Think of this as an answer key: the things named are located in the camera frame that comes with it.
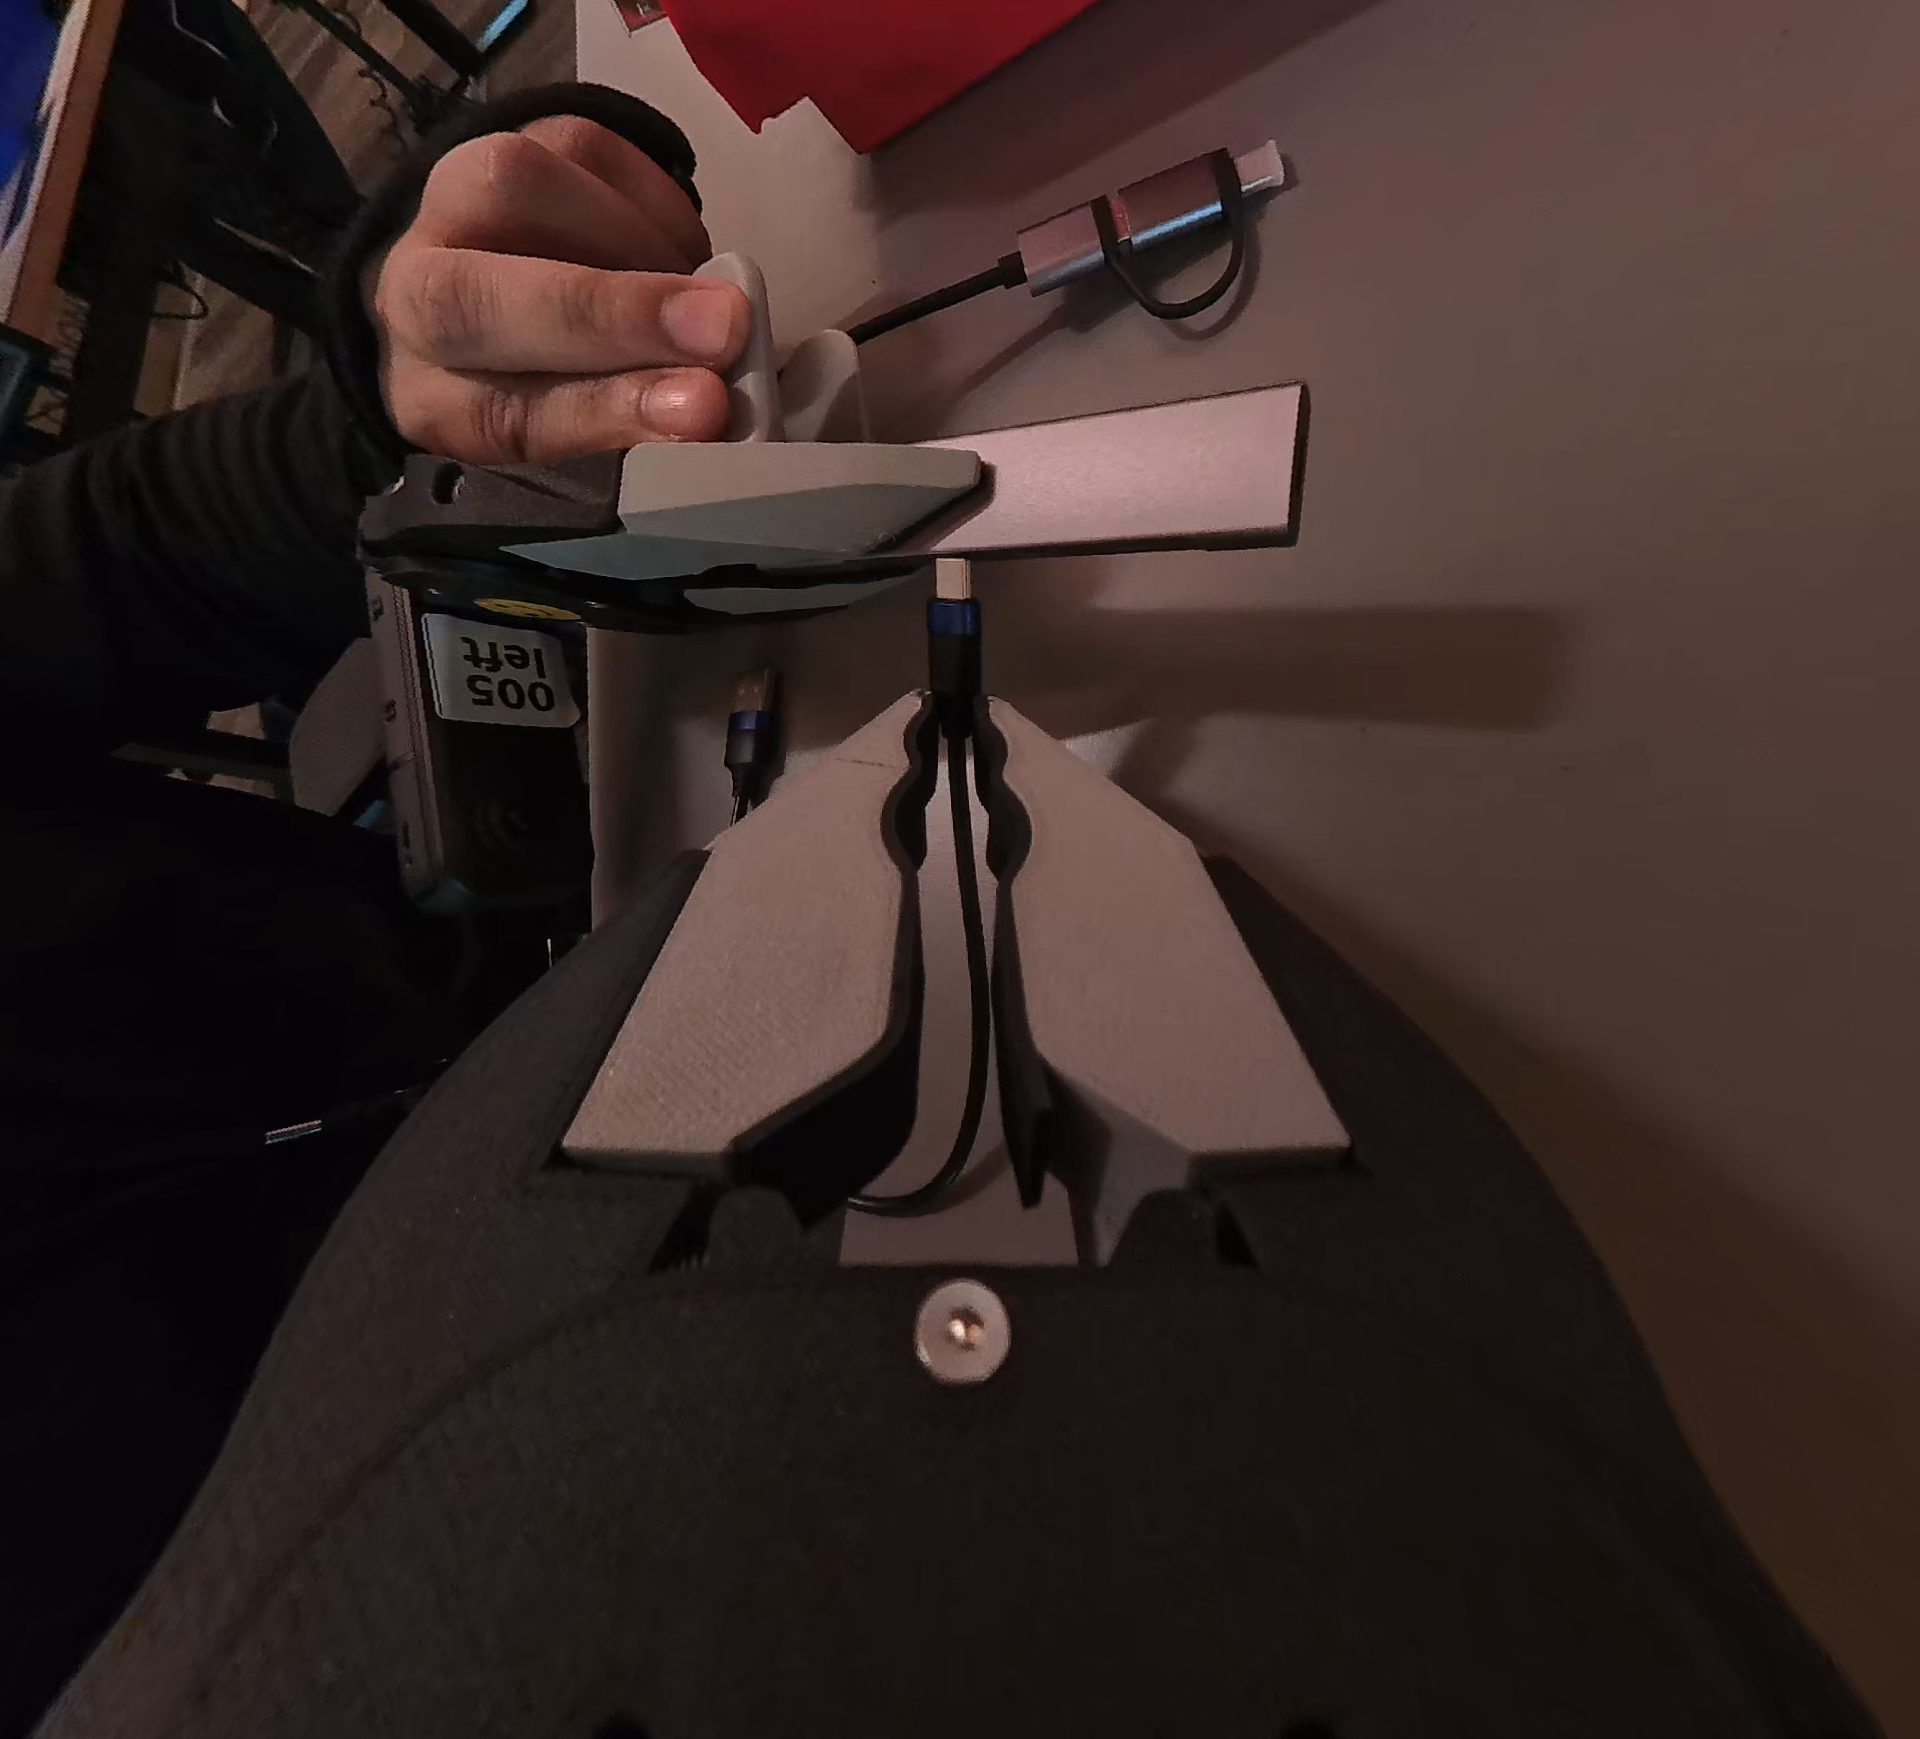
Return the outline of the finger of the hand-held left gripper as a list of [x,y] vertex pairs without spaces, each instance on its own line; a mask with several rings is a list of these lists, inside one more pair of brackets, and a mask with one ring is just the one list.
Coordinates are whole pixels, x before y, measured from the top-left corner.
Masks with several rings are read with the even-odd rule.
[[841,441],[639,445],[623,455],[604,551],[881,551],[979,491],[973,452]]
[[641,540],[543,540],[495,549],[530,599],[596,630],[723,630],[844,613],[933,568],[925,556],[719,558],[713,548]]

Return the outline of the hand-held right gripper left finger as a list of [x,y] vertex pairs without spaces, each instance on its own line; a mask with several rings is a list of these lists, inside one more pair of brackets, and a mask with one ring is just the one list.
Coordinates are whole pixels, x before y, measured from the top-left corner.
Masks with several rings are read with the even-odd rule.
[[718,835],[576,1115],[567,1163],[731,1179],[910,1030],[924,694],[894,701]]

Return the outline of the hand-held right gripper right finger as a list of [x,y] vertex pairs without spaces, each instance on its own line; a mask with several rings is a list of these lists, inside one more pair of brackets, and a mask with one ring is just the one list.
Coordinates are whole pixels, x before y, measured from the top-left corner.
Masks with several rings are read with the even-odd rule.
[[1136,1208],[1352,1139],[1199,850],[1004,701],[979,708],[1003,1137],[1024,1205]]

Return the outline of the person's left hand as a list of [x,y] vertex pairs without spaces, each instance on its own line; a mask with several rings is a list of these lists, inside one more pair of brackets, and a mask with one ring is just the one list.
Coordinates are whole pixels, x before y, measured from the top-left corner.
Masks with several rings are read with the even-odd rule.
[[382,415],[464,464],[718,441],[753,317],[709,260],[694,201],[598,122],[462,143],[364,275]]

